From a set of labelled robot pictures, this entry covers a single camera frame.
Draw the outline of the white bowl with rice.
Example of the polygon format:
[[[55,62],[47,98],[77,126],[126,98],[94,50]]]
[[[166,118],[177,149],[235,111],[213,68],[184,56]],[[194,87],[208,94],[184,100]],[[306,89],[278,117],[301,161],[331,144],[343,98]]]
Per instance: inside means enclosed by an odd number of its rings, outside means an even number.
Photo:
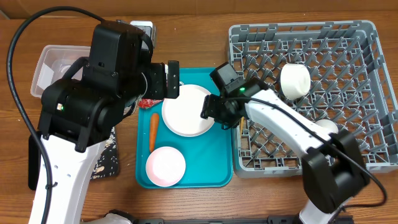
[[[280,71],[280,87],[284,96],[296,100],[310,91],[311,78],[305,65],[287,63]]]

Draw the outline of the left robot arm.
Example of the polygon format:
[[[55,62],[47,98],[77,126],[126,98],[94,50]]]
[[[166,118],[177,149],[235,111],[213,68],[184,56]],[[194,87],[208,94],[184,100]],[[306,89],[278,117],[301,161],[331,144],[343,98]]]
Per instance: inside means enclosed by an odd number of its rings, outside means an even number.
[[[41,95],[37,188],[31,223],[78,223],[94,166],[112,129],[140,99],[175,99],[179,63],[152,62],[155,26],[150,21],[103,21],[90,52],[52,80]]]

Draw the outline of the small pink-white bowl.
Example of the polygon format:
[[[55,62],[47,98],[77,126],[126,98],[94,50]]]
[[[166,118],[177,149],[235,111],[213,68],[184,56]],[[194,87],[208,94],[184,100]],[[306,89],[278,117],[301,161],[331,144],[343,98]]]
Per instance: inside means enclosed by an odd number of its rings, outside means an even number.
[[[170,187],[182,179],[186,167],[185,158],[178,149],[164,146],[150,153],[146,161],[146,174],[156,186]]]

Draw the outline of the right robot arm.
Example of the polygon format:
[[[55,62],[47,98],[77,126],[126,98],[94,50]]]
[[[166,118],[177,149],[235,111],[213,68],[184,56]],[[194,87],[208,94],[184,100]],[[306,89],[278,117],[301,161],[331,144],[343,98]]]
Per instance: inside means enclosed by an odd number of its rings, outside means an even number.
[[[245,80],[228,63],[210,77],[219,95],[205,97],[201,117],[223,129],[235,128],[242,117],[262,125],[286,144],[302,164],[308,202],[300,223],[332,223],[343,205],[369,184],[369,174],[355,137],[342,129],[333,133],[293,110],[267,84]]]

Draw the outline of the white paper cup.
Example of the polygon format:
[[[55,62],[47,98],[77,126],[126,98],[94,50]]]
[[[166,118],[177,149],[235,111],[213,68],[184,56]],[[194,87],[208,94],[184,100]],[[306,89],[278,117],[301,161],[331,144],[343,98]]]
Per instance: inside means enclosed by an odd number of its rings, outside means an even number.
[[[339,131],[337,125],[329,119],[320,119],[316,121],[315,124],[329,130],[331,133],[337,134]]]

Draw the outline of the large white plate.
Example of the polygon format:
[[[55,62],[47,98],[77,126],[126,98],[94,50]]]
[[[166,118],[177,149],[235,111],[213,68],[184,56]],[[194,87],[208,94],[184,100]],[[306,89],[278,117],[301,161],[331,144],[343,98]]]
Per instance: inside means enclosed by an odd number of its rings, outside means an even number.
[[[176,99],[162,103],[162,119],[173,133],[183,137],[195,137],[207,132],[215,123],[213,118],[203,119],[201,111],[206,96],[211,93],[199,85],[179,86]]]

